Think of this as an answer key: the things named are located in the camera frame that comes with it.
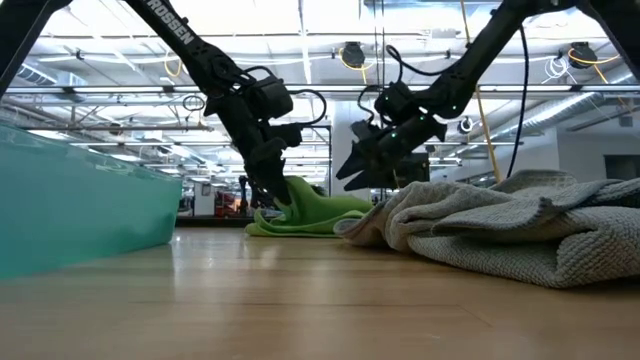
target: knit fabric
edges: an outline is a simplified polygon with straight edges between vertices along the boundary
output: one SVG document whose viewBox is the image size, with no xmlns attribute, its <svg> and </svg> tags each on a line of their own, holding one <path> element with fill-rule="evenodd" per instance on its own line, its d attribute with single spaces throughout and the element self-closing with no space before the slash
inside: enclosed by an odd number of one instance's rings
<svg viewBox="0 0 640 360">
<path fill-rule="evenodd" d="M 640 179 L 526 170 L 490 189 L 413 183 L 334 231 L 353 245 L 567 288 L 640 275 Z"/>
</svg>

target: green towel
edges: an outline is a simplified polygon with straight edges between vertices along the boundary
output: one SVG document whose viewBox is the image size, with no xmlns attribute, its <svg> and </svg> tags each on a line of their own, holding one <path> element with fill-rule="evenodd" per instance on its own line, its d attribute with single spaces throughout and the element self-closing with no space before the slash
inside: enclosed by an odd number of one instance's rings
<svg viewBox="0 0 640 360">
<path fill-rule="evenodd" d="M 368 201 L 353 196 L 324 197 L 297 176 L 286 178 L 291 205 L 285 206 L 277 199 L 283 215 L 268 222 L 260 211 L 254 215 L 255 223 L 245 231 L 253 236 L 272 237 L 337 237 L 333 226 L 344 219 L 361 219 L 373 208 Z"/>
</svg>

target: black cable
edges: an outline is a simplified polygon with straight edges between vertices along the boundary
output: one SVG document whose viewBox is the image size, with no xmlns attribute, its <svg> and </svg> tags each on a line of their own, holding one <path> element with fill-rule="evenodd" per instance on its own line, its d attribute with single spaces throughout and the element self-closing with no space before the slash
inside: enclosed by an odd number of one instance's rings
<svg viewBox="0 0 640 360">
<path fill-rule="evenodd" d="M 273 71 L 271 71 L 271 69 L 269 69 L 266 66 L 262 66 L 262 65 L 257 65 L 257 66 L 252 66 L 250 68 L 246 68 L 244 69 L 245 72 L 250 73 L 252 71 L 256 71 L 256 70 L 263 70 L 266 71 L 269 75 L 275 77 L 275 74 L 273 73 Z"/>
<path fill-rule="evenodd" d="M 522 125 L 524 124 L 524 112 L 526 109 L 527 87 L 529 86 L 529 47 L 527 46 L 527 36 L 522 26 L 520 26 L 520 36 L 522 37 L 522 50 L 524 52 L 524 84 L 522 86 L 522 104 L 520 105 L 520 121 L 518 122 L 518 132 L 516 133 L 516 143 L 513 146 L 513 155 L 511 156 L 511 164 L 509 165 L 509 172 L 507 173 L 507 178 L 511 177 L 511 173 L 513 173 L 513 167 L 515 166 L 515 163 L 516 163 L 516 157 L 518 156 L 518 145 L 520 145 L 520 136 L 522 135 Z"/>
<path fill-rule="evenodd" d="M 324 119 L 324 117 L 327 115 L 327 100 L 324 98 L 324 96 L 322 96 L 322 94 L 320 94 L 319 92 L 315 91 L 315 90 L 311 90 L 311 89 L 302 89 L 302 90 L 298 90 L 298 91 L 291 91 L 290 94 L 292 95 L 298 95 L 298 94 L 304 94 L 304 93 L 309 93 L 309 94 L 313 94 L 315 96 L 317 96 L 320 101 L 322 101 L 322 114 L 320 114 L 320 116 L 315 119 L 315 120 L 311 120 L 311 121 L 307 121 L 307 122 L 300 122 L 300 123 L 296 123 L 298 125 L 303 125 L 303 126 L 309 126 L 309 125 L 314 125 L 319 123 L 320 121 L 322 121 L 322 119 Z"/>
<path fill-rule="evenodd" d="M 371 123 L 376 115 L 374 114 L 373 111 L 371 111 L 371 109 L 367 109 L 366 107 L 362 106 L 362 97 L 364 96 L 364 93 L 366 93 L 367 91 L 372 90 L 372 89 L 377 89 L 377 88 L 379 88 L 378 85 L 367 85 L 367 86 L 364 87 L 364 89 L 362 89 L 362 91 L 360 91 L 360 95 L 358 95 L 358 107 L 362 111 L 364 111 L 364 112 L 369 114 L 369 118 L 367 118 L 367 122 L 368 123 Z"/>
<path fill-rule="evenodd" d="M 400 65 L 400 69 L 398 70 L 398 80 L 396 80 L 397 83 L 399 83 L 400 81 L 402 81 L 402 75 L 404 72 L 404 64 L 402 61 L 402 57 L 400 56 L 400 53 L 398 52 L 398 49 L 396 49 L 395 47 L 393 47 L 393 45 L 387 45 L 385 46 L 385 49 L 387 50 L 387 52 L 389 53 L 389 55 L 398 62 L 398 65 Z"/>
<path fill-rule="evenodd" d="M 374 41 L 374 51 L 376 52 L 376 78 L 378 80 L 378 84 L 380 84 L 380 62 L 378 61 L 378 24 L 376 19 L 376 0 L 373 1 L 373 41 Z"/>
<path fill-rule="evenodd" d="M 389 53 L 389 56 L 391 56 L 395 61 L 397 61 L 400 64 L 400 74 L 398 75 L 398 81 L 402 80 L 402 68 L 406 67 L 407 69 L 415 72 L 416 74 L 422 75 L 422 76 L 438 76 L 441 75 L 442 73 L 444 73 L 445 71 L 449 70 L 453 64 L 451 66 L 448 66 L 442 70 L 439 71 L 434 71 L 434 72 L 429 72 L 429 71 L 422 71 L 420 69 L 417 69 L 409 64 L 407 64 L 404 60 L 402 60 L 402 56 L 400 56 L 400 53 L 398 52 L 398 49 L 396 49 L 393 45 L 387 45 L 385 47 L 387 49 L 387 53 Z"/>
<path fill-rule="evenodd" d="M 384 49 L 385 45 L 387 45 L 387 41 L 385 39 L 385 30 L 384 30 L 384 0 L 382 0 L 382 48 Z M 386 63 L 386 52 L 382 52 L 382 90 L 387 85 L 387 63 Z"/>
</svg>

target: teal plastic bin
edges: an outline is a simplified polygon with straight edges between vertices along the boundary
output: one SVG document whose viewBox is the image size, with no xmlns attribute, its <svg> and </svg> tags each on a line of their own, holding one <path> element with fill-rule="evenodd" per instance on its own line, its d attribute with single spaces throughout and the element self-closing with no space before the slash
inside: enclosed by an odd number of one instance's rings
<svg viewBox="0 0 640 360">
<path fill-rule="evenodd" d="M 0 125 L 0 278 L 171 240 L 181 180 Z"/>
</svg>

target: wooden floor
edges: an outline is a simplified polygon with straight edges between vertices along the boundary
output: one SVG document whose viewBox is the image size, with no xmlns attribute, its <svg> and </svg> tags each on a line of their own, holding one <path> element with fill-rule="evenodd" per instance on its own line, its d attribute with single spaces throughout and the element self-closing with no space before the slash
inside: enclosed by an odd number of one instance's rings
<svg viewBox="0 0 640 360">
<path fill-rule="evenodd" d="M 178 230 L 0 282 L 0 359 L 640 359 L 640 284 L 555 291 L 340 240 Z"/>
</svg>

